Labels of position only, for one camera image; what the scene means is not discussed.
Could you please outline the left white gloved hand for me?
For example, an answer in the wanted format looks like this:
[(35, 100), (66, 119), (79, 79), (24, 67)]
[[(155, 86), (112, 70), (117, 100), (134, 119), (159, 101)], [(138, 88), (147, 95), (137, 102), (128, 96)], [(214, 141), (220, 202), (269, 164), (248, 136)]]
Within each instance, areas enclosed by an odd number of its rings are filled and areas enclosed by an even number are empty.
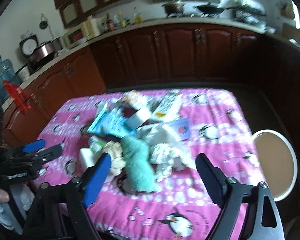
[(7, 230), (13, 231), (19, 235), (23, 233), (23, 225), (27, 217), (34, 194), (26, 184), (15, 184), (10, 186), (12, 190), (12, 199), (16, 203), (16, 210), (21, 214), (21, 222), (17, 221), (17, 215), (9, 206), (10, 195), (0, 189), (0, 224)]

